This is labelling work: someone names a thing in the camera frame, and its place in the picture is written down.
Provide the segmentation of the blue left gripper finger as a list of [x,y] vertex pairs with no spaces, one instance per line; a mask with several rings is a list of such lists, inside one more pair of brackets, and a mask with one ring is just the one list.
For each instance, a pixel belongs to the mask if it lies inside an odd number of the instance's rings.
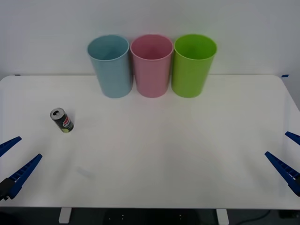
[[21,137],[15,137],[9,141],[6,141],[0,145],[0,157],[2,157],[8,150],[10,150],[14,145],[21,141]]
[[34,171],[43,156],[37,154],[31,161],[25,164],[21,169],[5,178],[0,183],[0,200],[14,199],[22,189],[23,184]]

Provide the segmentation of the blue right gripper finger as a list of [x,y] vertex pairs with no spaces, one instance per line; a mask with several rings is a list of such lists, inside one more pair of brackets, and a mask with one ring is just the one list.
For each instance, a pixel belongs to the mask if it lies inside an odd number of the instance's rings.
[[289,137],[291,140],[300,145],[300,136],[291,132],[286,132],[285,135]]
[[283,161],[275,157],[270,152],[265,152],[265,156],[275,167],[278,173],[287,182],[289,188],[297,195],[300,196],[300,173],[289,165],[285,164]]

